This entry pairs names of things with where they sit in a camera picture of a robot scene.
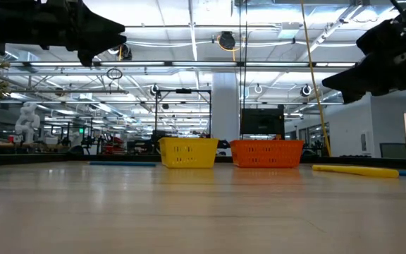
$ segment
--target yellow rod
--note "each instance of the yellow rod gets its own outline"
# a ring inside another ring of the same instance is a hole
[[[309,48],[309,36],[308,36],[307,21],[306,21],[306,18],[305,18],[305,2],[304,2],[304,0],[300,0],[300,5],[302,7],[304,35],[305,35],[305,37],[307,39],[309,69],[311,70],[311,79],[313,81],[314,94],[316,95],[317,106],[319,107],[319,114],[321,115],[322,131],[324,132],[325,143],[327,144],[328,155],[331,157],[330,141],[328,141],[327,130],[325,128],[324,110],[322,109],[321,100],[319,99],[319,91],[317,90],[316,80],[314,79],[313,61],[312,61],[312,58],[311,58],[311,49]]]
[[[120,45],[120,54],[118,55],[118,60],[121,61],[121,45]]]

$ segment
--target monitor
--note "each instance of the monitor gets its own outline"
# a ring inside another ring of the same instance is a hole
[[[280,135],[285,137],[284,110],[243,109],[240,124],[241,134]]]

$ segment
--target column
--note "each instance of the column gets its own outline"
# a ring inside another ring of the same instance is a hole
[[[212,137],[219,140],[239,139],[239,92],[235,73],[212,75]]]

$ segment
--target office chair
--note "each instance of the office chair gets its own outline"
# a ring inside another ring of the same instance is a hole
[[[380,143],[380,153],[382,158],[406,159],[406,144]]]

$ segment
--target television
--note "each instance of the television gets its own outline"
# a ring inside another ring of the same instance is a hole
[[[283,108],[243,109],[240,133],[279,135],[279,139],[284,139],[285,116]]]

